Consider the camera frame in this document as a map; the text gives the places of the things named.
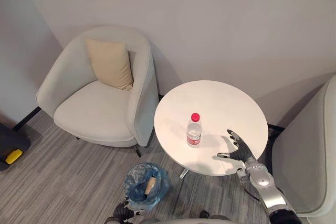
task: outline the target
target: plastic water bottle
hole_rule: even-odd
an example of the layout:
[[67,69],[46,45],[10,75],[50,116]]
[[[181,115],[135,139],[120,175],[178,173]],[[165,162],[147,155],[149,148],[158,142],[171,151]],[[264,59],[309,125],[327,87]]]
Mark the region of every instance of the plastic water bottle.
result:
[[200,116],[197,113],[191,115],[187,127],[187,143],[190,147],[198,147],[201,142],[202,135],[202,125],[200,121]]

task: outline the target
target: white wall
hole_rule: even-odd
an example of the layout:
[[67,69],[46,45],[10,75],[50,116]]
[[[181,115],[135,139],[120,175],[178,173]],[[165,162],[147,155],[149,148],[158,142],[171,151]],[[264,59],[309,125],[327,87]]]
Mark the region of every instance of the white wall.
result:
[[32,0],[0,0],[0,122],[12,127],[37,107],[35,94],[60,51]]
[[336,71],[335,0],[33,0],[64,47],[98,25],[143,31],[160,93],[198,79],[232,84],[286,126]]

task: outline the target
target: striped carpet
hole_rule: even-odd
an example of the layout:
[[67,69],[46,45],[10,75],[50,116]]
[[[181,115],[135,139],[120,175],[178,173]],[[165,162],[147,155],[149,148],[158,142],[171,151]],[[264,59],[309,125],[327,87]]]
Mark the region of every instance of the striped carpet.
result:
[[179,179],[182,167],[165,154],[155,135],[149,147],[140,148],[142,157],[138,158],[132,148],[77,140],[43,111],[19,132],[32,146],[8,170],[0,172],[1,224],[103,224],[123,198],[127,172],[141,162],[153,162],[167,170],[171,188],[151,212],[133,218],[133,223],[149,218],[195,218],[203,209],[243,224],[269,223],[259,202],[240,188],[236,175],[212,177],[189,172]]

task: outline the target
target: trash bag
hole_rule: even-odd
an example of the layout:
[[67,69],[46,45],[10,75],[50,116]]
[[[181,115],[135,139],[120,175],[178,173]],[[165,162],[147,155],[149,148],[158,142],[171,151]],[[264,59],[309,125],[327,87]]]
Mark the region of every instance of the trash bag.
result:
[[[147,183],[151,177],[155,177],[155,184],[148,195],[145,195]],[[163,198],[169,189],[167,172],[152,163],[135,165],[127,174],[124,190],[129,203],[134,209],[150,211]]]

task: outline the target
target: white round table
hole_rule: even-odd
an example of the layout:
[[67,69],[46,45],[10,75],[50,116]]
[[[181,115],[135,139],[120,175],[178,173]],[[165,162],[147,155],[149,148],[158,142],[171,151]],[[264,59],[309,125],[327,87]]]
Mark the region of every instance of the white round table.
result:
[[[188,146],[186,128],[192,113],[203,124],[198,148]],[[178,164],[204,175],[223,176],[244,167],[240,161],[218,158],[236,147],[227,129],[236,132],[258,158],[265,149],[268,127],[257,103],[246,93],[218,81],[192,81],[168,92],[156,108],[154,127],[162,148]]]

